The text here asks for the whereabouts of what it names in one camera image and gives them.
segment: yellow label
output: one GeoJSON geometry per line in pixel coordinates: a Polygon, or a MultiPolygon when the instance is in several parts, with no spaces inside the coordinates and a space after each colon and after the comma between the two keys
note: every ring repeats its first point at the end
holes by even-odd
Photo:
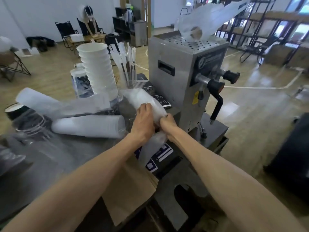
{"type": "Polygon", "coordinates": [[[196,91],[195,94],[194,94],[194,98],[193,98],[192,105],[195,105],[196,103],[198,103],[198,99],[197,99],[197,97],[198,97],[198,92],[199,92],[199,91],[196,91]]]}

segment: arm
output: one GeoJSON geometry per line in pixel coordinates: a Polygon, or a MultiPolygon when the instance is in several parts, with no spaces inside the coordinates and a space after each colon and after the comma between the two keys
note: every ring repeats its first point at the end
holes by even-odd
{"type": "Polygon", "coordinates": [[[294,215],[253,177],[204,148],[177,127],[171,114],[161,128],[187,156],[206,188],[241,231],[305,232],[294,215]]]}
{"type": "Polygon", "coordinates": [[[10,221],[3,232],[74,231],[121,165],[150,139],[154,130],[152,107],[142,104],[131,133],[44,192],[10,221]]]}

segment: perforated metal top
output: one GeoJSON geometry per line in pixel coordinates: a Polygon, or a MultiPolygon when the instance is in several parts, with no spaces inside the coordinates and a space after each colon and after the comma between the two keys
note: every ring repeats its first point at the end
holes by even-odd
{"type": "Polygon", "coordinates": [[[174,43],[180,47],[186,47],[191,52],[197,52],[197,51],[204,51],[209,48],[212,48],[214,46],[220,45],[220,43],[217,43],[215,41],[199,41],[199,42],[185,42],[181,35],[175,35],[171,37],[167,37],[164,39],[165,41],[174,43]]]}

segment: hand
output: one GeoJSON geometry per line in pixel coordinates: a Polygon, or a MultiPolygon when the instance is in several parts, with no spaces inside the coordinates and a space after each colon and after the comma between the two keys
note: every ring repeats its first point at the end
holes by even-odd
{"type": "Polygon", "coordinates": [[[154,134],[154,117],[152,114],[152,105],[143,103],[137,109],[137,115],[131,129],[131,136],[144,145],[154,134]]]}
{"type": "Polygon", "coordinates": [[[160,126],[161,129],[166,132],[168,139],[171,142],[174,142],[173,134],[175,131],[177,131],[179,128],[174,120],[174,117],[172,114],[168,114],[167,117],[162,117],[160,119],[160,126]]]}

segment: wooden floor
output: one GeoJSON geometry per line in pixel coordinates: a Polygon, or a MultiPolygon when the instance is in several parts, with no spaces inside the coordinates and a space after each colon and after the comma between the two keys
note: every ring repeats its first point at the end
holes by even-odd
{"type": "MultiPolygon", "coordinates": [[[[146,51],[147,46],[137,48],[136,61],[142,67],[137,67],[137,73],[144,73],[148,77],[146,51]]],[[[296,98],[293,96],[301,84],[309,84],[309,79],[296,70],[271,65],[259,67],[255,56],[250,56],[241,64],[240,55],[240,52],[228,49],[222,65],[222,69],[241,73],[235,85],[226,82],[221,92],[224,105],[218,120],[229,126],[226,136],[230,139],[222,156],[262,182],[309,228],[306,217],[309,215],[308,206],[262,172],[262,166],[271,160],[293,128],[293,117],[309,111],[308,92],[296,98]]],[[[59,44],[39,56],[22,58],[22,61],[32,76],[16,74],[12,83],[0,78],[0,110],[14,103],[18,92],[25,87],[58,100],[74,98],[70,70],[80,60],[72,51],[59,44]]],[[[215,99],[211,98],[206,107],[207,113],[211,113],[214,106],[215,99]]],[[[1,112],[0,133],[9,125],[9,120],[1,112]]]]}

